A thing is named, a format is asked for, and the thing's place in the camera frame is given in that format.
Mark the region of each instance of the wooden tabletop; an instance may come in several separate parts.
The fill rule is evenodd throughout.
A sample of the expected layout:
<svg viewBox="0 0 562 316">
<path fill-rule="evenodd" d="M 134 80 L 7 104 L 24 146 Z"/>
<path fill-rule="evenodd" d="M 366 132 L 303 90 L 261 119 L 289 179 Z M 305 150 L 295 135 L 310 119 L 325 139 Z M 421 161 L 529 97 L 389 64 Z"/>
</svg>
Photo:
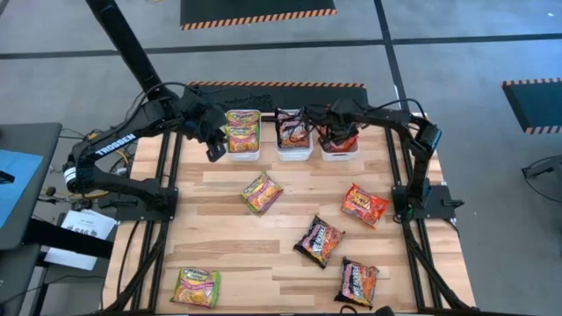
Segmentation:
<svg viewBox="0 0 562 316">
<path fill-rule="evenodd" d="M 391 199 L 393 176 L 384 129 L 369 127 L 361 131 L 361 153 L 351 162 L 324 162 L 318 144 L 307 162 L 280 162 L 275 151 L 273 123 L 263 123 L 262 137 L 261 157 L 257 162 L 231 162 L 223 157 L 210 163 L 205 145 L 184 140 L 177 178 L 180 201 L 170 225 L 156 311 L 339 312 L 342 303 L 334 302 L 334 296 L 342 278 L 342 257 L 346 255 L 380 270 L 375 308 L 389 305 L 395 312 L 414 312 L 406 246 L 401 226 L 392 221 L 392 205 L 376 230 L 340 211 L 343 197 L 353 183 Z M 398 135 L 394 134 L 400 153 L 397 139 Z M 139 141 L 133 178 L 154 176 L 161 140 L 155 137 Z M 173 143 L 169 146 L 168 166 Z M 257 217 L 240 194 L 261 171 L 266 171 L 285 191 L 262 217 Z M 431 162 L 429 178 L 433 183 L 443 180 L 436 157 Z M 406 179 L 404 170 L 402 179 Z M 326 269 L 292 249 L 314 215 L 346 231 Z M 443 220 L 426 220 L 426 223 L 437 270 L 466 304 L 474 305 L 457 234 Z M 106 305 L 116 298 L 119 267 L 132 227 L 132 223 L 124 223 L 117 231 L 104 287 Z M 122 287 L 136 271 L 143 233 L 144 224 L 140 224 L 127 257 Z M 220 272 L 222 282 L 214 309 L 170 303 L 181 267 Z M 425 302 L 431 305 L 427 277 L 423 268 L 420 271 Z M 147 276 L 141 306 L 148 303 L 151 271 Z M 357 309 L 368 311 L 359 306 Z"/>
</svg>

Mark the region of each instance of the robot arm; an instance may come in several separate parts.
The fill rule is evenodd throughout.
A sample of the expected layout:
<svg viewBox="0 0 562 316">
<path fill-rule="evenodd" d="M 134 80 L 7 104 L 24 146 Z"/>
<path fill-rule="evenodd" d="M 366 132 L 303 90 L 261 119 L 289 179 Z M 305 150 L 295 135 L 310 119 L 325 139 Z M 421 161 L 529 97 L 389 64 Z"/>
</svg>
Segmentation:
<svg viewBox="0 0 562 316">
<path fill-rule="evenodd" d="M 328 107 L 308 105 L 305 116 L 311 125 L 329 128 L 327 138 L 321 141 L 333 141 L 336 144 L 358 134 L 357 126 L 383 126 L 396 131 L 415 159 L 414 175 L 406 190 L 407 204 L 414 209 L 425 207 L 431 193 L 427 179 L 429 160 L 442 134 L 436 125 L 409 111 L 366 107 L 350 99 L 338 99 Z M 415 137 L 410 132 L 410 124 L 419 128 Z"/>
<path fill-rule="evenodd" d="M 159 86 L 165 88 L 167 84 L 183 85 L 161 83 Z M 167 89 L 157 90 L 156 86 L 146 95 L 150 95 L 151 100 L 137 107 L 131 118 L 91 140 L 73 146 L 67 163 L 62 167 L 70 192 L 119 192 L 136 196 L 151 211 L 160 211 L 167 207 L 169 197 L 174 194 L 173 188 L 161 188 L 156 179 L 136 181 L 106 173 L 96 167 L 96 161 L 140 137 L 153 137 L 165 132 L 177 132 L 189 140 L 205 142 L 208 146 L 207 157 L 211 162 L 216 162 L 224 155 L 226 135 L 220 127 L 227 120 L 221 108 L 209 104 L 187 87 L 182 97 L 177 97 Z"/>
</svg>

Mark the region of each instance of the orange and black striped tape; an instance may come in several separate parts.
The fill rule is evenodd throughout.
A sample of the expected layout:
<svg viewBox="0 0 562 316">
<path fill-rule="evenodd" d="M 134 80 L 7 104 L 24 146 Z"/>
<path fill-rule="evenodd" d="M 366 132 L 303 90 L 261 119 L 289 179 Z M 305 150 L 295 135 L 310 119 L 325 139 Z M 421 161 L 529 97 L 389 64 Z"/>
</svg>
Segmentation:
<svg viewBox="0 0 562 316">
<path fill-rule="evenodd" d="M 534 84 L 534 83 L 562 83 L 562 79 L 546 78 L 546 79 L 528 79 L 528 80 L 507 80 L 500 83 L 501 87 L 509 86 L 512 84 Z"/>
<path fill-rule="evenodd" d="M 281 20 L 287 20 L 293 18 L 313 18 L 313 17 L 321 17 L 321 16 L 335 15 L 335 14 L 337 14 L 336 9 L 298 11 L 298 12 L 287 12 L 287 13 L 280 13 L 280 14 L 268 14 L 262 16 L 254 16 L 254 17 L 245 17 L 245 18 L 227 18 L 227 19 L 216 20 L 216 21 L 187 23 L 180 27 L 182 30 L 188 31 L 188 30 L 198 30 L 198 29 L 204 29 L 210 27 L 281 21 Z"/>
<path fill-rule="evenodd" d="M 527 127 L 525 129 L 525 133 L 527 133 L 527 134 L 562 133 L 562 126 Z"/>
<path fill-rule="evenodd" d="M 289 82 L 190 82 L 188 85 L 224 85 L 246 87 L 329 87 L 329 88 L 363 88 L 364 83 L 289 83 Z"/>
</svg>

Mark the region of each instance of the plastic container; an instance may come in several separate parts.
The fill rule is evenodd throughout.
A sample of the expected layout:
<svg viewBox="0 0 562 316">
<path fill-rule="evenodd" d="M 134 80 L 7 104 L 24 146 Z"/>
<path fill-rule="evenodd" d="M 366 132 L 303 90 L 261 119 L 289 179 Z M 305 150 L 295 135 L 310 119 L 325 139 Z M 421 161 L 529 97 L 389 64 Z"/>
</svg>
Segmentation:
<svg viewBox="0 0 562 316">
<path fill-rule="evenodd" d="M 322 160 L 325 162 L 346 162 L 354 159 L 359 154 L 359 139 L 351 148 L 351 151 L 346 153 L 327 153 L 324 148 L 320 146 L 322 151 Z"/>
<path fill-rule="evenodd" d="M 236 110 L 236 111 L 256 111 L 256 110 Z M 260 159 L 260 150 L 262 149 L 262 113 L 260 113 L 260 133 L 257 138 L 258 148 L 253 153 L 231 153 L 230 146 L 227 146 L 227 156 L 233 162 L 255 162 Z"/>
<path fill-rule="evenodd" d="M 277 156 L 281 162 L 305 162 L 310 158 L 313 152 L 313 134 L 308 135 L 308 148 L 281 148 L 279 145 L 275 146 Z"/>
</svg>

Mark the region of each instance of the instant noodle packet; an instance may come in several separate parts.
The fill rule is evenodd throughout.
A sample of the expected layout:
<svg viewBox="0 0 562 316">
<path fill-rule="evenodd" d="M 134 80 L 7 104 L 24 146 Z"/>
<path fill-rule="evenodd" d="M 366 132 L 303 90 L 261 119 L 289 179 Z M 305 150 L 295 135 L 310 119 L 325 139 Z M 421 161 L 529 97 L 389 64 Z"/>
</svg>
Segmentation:
<svg viewBox="0 0 562 316">
<path fill-rule="evenodd" d="M 378 269 L 376 267 L 367 267 L 343 257 L 342 287 L 334 300 L 367 306 L 372 309 L 377 274 Z"/>
<path fill-rule="evenodd" d="M 310 146 L 308 131 L 300 116 L 275 109 L 275 119 L 277 144 L 280 148 Z"/>
<path fill-rule="evenodd" d="M 229 111 L 227 113 L 228 152 L 255 152 L 260 146 L 259 111 Z"/>
<path fill-rule="evenodd" d="M 340 232 L 318 216 L 308 227 L 308 232 L 293 249 L 318 263 L 323 269 L 328 265 L 332 251 L 340 244 L 345 232 Z"/>
<path fill-rule="evenodd" d="M 319 140 L 321 140 L 322 138 L 325 138 L 327 136 L 326 135 L 326 133 L 327 133 L 326 127 L 319 127 L 318 133 L 320 135 Z M 359 135 L 349 137 L 348 139 L 346 139 L 344 142 L 342 142 L 339 145 L 336 145 L 333 141 L 329 141 L 329 142 L 319 141 L 319 142 L 320 142 L 320 145 L 322 146 L 322 149 L 324 149 L 324 151 L 327 152 L 327 153 L 347 153 L 347 152 L 351 151 L 351 149 L 356 145 L 358 138 L 359 138 Z"/>
<path fill-rule="evenodd" d="M 389 204 L 390 201 L 375 197 L 353 183 L 343 200 L 342 212 L 361 219 L 374 228 Z"/>
<path fill-rule="evenodd" d="M 213 308 L 219 296 L 219 285 L 218 271 L 181 268 L 174 297 L 169 301 Z"/>
<path fill-rule="evenodd" d="M 248 204 L 249 209 L 259 214 L 265 212 L 283 192 L 283 188 L 275 183 L 265 173 L 254 180 L 244 191 L 242 197 Z"/>
</svg>

